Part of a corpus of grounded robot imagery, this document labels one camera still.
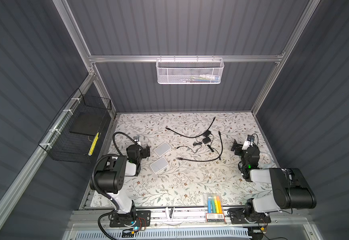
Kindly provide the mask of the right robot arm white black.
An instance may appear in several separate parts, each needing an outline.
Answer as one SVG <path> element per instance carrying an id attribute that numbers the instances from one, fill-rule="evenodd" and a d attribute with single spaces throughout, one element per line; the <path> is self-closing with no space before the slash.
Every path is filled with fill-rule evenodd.
<path id="1" fill-rule="evenodd" d="M 271 185 L 271 194 L 250 198 L 240 209 L 227 211 L 231 221 L 246 221 L 250 224 L 270 223 L 270 213 L 284 212 L 290 209 L 314 209 L 316 197 L 300 169 L 297 168 L 260 168 L 260 150 L 251 139 L 243 143 L 233 141 L 231 151 L 240 157 L 238 169 L 244 180 L 250 183 Z"/>

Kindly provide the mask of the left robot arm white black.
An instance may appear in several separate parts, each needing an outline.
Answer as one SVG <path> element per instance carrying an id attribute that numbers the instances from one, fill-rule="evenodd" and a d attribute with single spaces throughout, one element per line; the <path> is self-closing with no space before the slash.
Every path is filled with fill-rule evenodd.
<path id="1" fill-rule="evenodd" d="M 136 208 L 126 191 L 122 189 L 126 177 L 137 177 L 141 171 L 141 161 L 150 157 L 150 147 L 130 145 L 126 155 L 107 154 L 96 162 L 90 177 L 90 188 L 115 207 L 115 215 L 135 221 Z"/>

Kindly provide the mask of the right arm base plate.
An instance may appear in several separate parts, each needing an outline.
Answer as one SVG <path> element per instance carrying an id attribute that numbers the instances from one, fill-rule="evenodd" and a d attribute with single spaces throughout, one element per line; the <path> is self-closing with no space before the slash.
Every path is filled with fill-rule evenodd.
<path id="1" fill-rule="evenodd" d="M 265 213 L 249 213 L 245 208 L 230 208 L 227 216 L 232 224 L 270 224 L 271 218 Z"/>

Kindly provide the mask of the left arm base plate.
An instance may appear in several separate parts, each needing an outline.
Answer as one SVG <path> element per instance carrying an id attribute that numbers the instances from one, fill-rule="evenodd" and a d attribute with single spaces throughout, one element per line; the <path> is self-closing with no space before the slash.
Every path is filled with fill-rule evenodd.
<path id="1" fill-rule="evenodd" d="M 109 227 L 149 227 L 151 211 L 136 211 L 128 214 L 113 214 L 108 217 L 110 220 Z"/>

